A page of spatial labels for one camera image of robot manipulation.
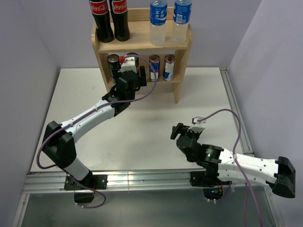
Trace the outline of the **silver blue can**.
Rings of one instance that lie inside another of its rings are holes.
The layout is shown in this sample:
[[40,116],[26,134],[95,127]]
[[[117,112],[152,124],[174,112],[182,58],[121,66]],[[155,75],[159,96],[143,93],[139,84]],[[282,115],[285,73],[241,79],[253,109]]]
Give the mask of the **silver blue can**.
[[172,81],[174,77],[175,56],[167,54],[164,58],[163,79],[165,81]]
[[150,80],[156,81],[159,79],[160,73],[160,57],[157,54],[153,54],[149,57],[150,64]]

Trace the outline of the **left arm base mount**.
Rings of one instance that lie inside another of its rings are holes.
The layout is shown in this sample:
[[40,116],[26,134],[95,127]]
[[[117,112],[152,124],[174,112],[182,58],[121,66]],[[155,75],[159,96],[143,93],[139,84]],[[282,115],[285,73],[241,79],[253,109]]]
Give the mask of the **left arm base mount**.
[[[72,175],[65,178],[64,191],[74,191],[74,202],[82,209],[95,209],[103,206],[107,198],[101,190],[107,187],[107,175],[93,175],[89,173],[83,180],[76,180]],[[89,205],[97,197],[103,201],[98,205]]]

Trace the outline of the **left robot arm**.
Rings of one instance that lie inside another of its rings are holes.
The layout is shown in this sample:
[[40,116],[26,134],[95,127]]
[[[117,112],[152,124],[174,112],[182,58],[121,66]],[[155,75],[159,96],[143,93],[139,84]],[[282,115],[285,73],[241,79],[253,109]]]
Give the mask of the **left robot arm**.
[[135,93],[147,85],[144,66],[140,66],[138,72],[116,70],[116,74],[116,84],[93,107],[68,121],[48,123],[38,150],[86,187],[94,185],[93,173],[77,158],[75,144],[87,132],[128,108],[137,100]]

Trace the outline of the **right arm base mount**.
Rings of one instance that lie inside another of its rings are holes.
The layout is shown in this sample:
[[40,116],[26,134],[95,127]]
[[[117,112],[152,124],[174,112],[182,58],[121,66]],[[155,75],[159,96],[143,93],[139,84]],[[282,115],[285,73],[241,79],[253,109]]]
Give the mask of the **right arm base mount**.
[[189,183],[193,187],[201,187],[203,198],[208,203],[216,204],[222,201],[229,193],[232,181],[221,181],[217,177],[206,176],[206,171],[190,172]]

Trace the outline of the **water bottle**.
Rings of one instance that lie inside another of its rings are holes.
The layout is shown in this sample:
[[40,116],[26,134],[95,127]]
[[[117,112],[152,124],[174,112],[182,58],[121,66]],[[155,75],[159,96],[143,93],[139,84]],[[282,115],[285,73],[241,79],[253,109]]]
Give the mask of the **water bottle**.
[[151,0],[150,42],[152,45],[162,45],[165,42],[167,11],[166,0]]
[[182,44],[187,38],[187,28],[190,21],[192,0],[176,0],[173,11],[171,41]]

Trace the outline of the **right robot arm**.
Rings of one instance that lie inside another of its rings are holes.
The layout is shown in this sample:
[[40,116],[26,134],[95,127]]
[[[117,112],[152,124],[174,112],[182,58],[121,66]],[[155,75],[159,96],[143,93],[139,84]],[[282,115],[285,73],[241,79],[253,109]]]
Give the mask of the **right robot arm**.
[[190,163],[196,163],[202,171],[190,173],[190,184],[196,187],[215,187],[230,182],[254,185],[268,185],[280,197],[295,198],[296,170],[286,157],[262,159],[233,154],[231,151],[209,144],[199,144],[204,130],[200,124],[173,126],[170,138],[176,141],[178,149]]

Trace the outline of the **black can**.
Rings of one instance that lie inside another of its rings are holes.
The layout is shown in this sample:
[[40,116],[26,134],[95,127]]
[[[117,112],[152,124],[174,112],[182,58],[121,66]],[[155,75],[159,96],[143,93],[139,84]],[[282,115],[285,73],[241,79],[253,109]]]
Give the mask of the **black can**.
[[128,60],[128,61],[134,60],[136,72],[138,73],[138,72],[139,72],[139,58],[137,57],[138,54],[135,53],[135,52],[129,52],[129,53],[127,54],[127,56],[129,56],[129,55],[133,55],[133,57],[129,57],[129,58],[127,58],[127,60]]
[[107,57],[107,64],[109,67],[110,77],[112,82],[115,84],[119,77],[122,75],[120,58],[117,54],[110,54]]

